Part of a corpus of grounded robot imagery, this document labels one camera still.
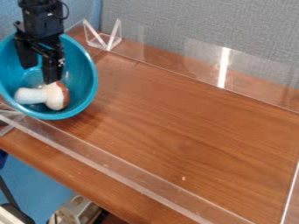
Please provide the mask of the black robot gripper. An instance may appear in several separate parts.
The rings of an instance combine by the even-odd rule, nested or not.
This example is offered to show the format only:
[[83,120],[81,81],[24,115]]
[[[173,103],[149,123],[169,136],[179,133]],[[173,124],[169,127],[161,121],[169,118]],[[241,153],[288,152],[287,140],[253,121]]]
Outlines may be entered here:
[[41,73],[45,84],[61,79],[65,65],[60,35],[64,33],[65,3],[61,0],[19,0],[23,21],[13,23],[16,51],[24,69],[37,65],[41,54]]

